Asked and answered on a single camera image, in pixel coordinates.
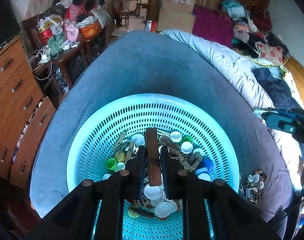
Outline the brown wooden clothespin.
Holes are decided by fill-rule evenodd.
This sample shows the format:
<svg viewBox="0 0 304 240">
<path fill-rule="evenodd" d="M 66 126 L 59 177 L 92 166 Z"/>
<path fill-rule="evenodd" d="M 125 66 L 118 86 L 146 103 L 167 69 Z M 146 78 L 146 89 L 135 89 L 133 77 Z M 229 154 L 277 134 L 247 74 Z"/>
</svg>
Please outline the brown wooden clothespin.
<svg viewBox="0 0 304 240">
<path fill-rule="evenodd" d="M 145 131 L 145 146 L 148 161 L 148 175 L 150 186 L 162 184 L 160 159 L 158 151 L 157 129 L 147 128 Z"/>
</svg>

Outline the green felt bottle cap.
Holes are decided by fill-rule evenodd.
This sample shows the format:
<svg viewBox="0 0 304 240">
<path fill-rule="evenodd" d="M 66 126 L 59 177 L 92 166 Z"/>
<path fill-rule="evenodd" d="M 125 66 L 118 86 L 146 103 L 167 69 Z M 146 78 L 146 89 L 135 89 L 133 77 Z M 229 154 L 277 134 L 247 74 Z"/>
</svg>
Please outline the green felt bottle cap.
<svg viewBox="0 0 304 240">
<path fill-rule="evenodd" d="M 106 168 L 110 171 L 114 171 L 117 168 L 117 165 L 118 161 L 115 158 L 109 158 L 105 163 Z"/>
</svg>

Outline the navy blue jacket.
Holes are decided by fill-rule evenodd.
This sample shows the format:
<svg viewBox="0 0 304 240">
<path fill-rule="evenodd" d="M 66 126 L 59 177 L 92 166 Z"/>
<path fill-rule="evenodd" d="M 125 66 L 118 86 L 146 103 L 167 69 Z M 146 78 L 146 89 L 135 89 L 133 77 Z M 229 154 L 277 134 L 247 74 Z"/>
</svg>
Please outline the navy blue jacket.
<svg viewBox="0 0 304 240">
<path fill-rule="evenodd" d="M 299 103 L 292 97 L 290 87 L 281 78 L 280 72 L 276 67 L 262 67 L 253 70 L 253 74 L 271 98 L 274 107 L 282 111 L 300 108 Z"/>
</svg>

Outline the cyan plastic basket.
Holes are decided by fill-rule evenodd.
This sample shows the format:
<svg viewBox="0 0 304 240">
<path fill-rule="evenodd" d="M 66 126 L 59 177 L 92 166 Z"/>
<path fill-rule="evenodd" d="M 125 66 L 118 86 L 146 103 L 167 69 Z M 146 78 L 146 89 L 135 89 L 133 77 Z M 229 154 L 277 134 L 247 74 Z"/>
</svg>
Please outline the cyan plastic basket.
<svg viewBox="0 0 304 240">
<path fill-rule="evenodd" d="M 108 173 L 106 162 L 123 134 L 137 145 L 149 127 L 160 133 L 173 131 L 193 139 L 193 147 L 213 161 L 211 180 L 223 179 L 232 189 L 239 187 L 239 165 L 235 150 L 222 127 L 197 106 L 161 94 L 137 94 L 108 103 L 92 114 L 72 142 L 67 160 L 67 185 L 73 190 L 85 179 L 100 181 Z"/>
</svg>

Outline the wooden headboard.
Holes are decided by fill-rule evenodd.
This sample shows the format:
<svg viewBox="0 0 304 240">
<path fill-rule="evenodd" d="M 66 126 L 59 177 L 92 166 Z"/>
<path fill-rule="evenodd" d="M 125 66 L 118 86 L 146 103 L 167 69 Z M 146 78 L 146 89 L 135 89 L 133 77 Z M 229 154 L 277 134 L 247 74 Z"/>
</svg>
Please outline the wooden headboard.
<svg viewBox="0 0 304 240">
<path fill-rule="evenodd" d="M 284 66 L 291 72 L 304 104 L 304 67 L 292 56 L 286 60 Z"/>
</svg>

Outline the red patterned pillow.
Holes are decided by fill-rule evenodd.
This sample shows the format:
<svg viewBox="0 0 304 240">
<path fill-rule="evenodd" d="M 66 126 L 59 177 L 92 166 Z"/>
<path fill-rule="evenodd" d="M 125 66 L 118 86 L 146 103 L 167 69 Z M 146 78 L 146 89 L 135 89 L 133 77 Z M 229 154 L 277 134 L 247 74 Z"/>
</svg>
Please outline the red patterned pillow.
<svg viewBox="0 0 304 240">
<path fill-rule="evenodd" d="M 258 50 L 258 57 L 265 59 L 275 65 L 283 65 L 283 49 L 276 46 L 270 46 L 262 42 L 255 43 L 256 49 Z"/>
</svg>

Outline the white duvet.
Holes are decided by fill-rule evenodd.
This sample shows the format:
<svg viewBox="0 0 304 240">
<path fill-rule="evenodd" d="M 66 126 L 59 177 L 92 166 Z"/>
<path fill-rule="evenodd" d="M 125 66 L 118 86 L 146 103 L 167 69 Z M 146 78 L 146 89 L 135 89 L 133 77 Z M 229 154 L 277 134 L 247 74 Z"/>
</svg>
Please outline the white duvet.
<svg viewBox="0 0 304 240">
<path fill-rule="evenodd" d="M 238 91 L 252 110 L 275 108 L 271 98 L 253 74 L 253 70 L 256 68 L 276 67 L 272 66 L 267 60 L 255 60 L 242 56 L 219 43 L 205 40 L 178 29 L 169 29 L 161 33 L 189 46 L 198 55 L 207 60 Z M 292 74 L 283 66 L 276 68 L 278 68 L 281 78 L 290 87 L 292 97 L 302 108 L 303 104 L 299 98 Z"/>
</svg>

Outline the blue bed blanket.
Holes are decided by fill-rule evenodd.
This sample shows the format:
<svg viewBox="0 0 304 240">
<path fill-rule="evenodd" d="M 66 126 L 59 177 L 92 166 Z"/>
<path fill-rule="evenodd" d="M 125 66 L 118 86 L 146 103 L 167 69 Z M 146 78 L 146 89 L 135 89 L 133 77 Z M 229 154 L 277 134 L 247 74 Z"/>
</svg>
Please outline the blue bed blanket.
<svg viewBox="0 0 304 240">
<path fill-rule="evenodd" d="M 294 192 L 286 165 L 262 122 L 235 88 L 189 46 L 131 31 L 83 72 L 53 116 L 32 171 L 30 198 L 44 217 L 68 193 L 66 163 L 82 124 L 107 103 L 142 93 L 175 96 L 200 107 L 228 135 L 243 176 L 267 174 L 258 205 L 264 220 L 287 207 Z"/>
</svg>

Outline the magenta cloth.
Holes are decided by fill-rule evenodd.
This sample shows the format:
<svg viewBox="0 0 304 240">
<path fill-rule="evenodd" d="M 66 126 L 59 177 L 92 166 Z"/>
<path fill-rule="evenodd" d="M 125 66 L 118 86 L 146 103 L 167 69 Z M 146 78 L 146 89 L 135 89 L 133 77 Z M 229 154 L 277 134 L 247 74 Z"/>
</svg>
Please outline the magenta cloth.
<svg viewBox="0 0 304 240">
<path fill-rule="evenodd" d="M 193 15 L 195 16 L 192 29 L 194 36 L 231 48 L 234 34 L 232 20 L 229 17 L 198 5 L 194 7 Z"/>
</svg>

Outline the wooden drawer dresser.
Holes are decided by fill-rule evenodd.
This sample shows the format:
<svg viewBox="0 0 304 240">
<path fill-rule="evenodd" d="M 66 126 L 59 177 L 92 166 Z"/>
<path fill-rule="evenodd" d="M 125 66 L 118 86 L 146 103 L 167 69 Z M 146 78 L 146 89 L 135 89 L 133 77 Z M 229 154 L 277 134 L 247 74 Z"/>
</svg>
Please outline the wooden drawer dresser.
<svg viewBox="0 0 304 240">
<path fill-rule="evenodd" d="M 0 50 L 0 177 L 26 188 L 55 107 L 31 71 L 17 35 Z"/>
</svg>

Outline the white power strip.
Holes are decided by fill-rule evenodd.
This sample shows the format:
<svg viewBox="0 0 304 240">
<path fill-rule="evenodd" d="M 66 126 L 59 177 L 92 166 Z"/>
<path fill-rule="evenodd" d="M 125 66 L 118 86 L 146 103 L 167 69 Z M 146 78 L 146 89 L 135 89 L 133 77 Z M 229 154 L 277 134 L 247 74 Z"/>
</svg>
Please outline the white power strip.
<svg viewBox="0 0 304 240">
<path fill-rule="evenodd" d="M 51 61 L 51 58 L 47 55 L 47 54 L 42 54 L 40 60 L 39 60 L 39 64 L 44 64 Z"/>
</svg>

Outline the cluttered wooden side table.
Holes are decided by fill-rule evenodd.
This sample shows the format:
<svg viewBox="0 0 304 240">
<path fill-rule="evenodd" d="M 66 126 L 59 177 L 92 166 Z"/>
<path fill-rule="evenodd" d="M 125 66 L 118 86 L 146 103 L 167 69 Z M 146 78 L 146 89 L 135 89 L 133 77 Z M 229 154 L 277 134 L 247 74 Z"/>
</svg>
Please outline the cluttered wooden side table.
<svg viewBox="0 0 304 240">
<path fill-rule="evenodd" d="M 86 69 L 106 48 L 113 28 L 113 0 L 29 0 L 22 21 L 35 49 L 36 76 L 60 96 L 72 88 L 71 73 Z M 42 54 L 51 61 L 39 64 Z"/>
</svg>

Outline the stacked cardboard boxes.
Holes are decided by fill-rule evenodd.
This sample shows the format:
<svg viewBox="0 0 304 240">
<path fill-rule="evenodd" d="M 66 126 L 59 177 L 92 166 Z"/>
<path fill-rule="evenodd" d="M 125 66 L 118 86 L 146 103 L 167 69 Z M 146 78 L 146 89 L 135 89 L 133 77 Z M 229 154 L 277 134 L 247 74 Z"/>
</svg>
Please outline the stacked cardboard boxes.
<svg viewBox="0 0 304 240">
<path fill-rule="evenodd" d="M 195 16 L 192 14 L 196 0 L 162 0 L 157 31 L 179 29 L 191 33 Z"/>
</svg>

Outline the black flat television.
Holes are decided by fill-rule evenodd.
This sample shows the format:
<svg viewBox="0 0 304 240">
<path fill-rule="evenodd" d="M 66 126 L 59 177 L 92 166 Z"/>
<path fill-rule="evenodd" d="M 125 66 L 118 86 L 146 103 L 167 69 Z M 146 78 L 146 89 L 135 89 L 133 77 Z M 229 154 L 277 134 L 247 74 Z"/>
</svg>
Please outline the black flat television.
<svg viewBox="0 0 304 240">
<path fill-rule="evenodd" d="M 0 0 L 0 50 L 20 31 L 10 0 Z"/>
</svg>

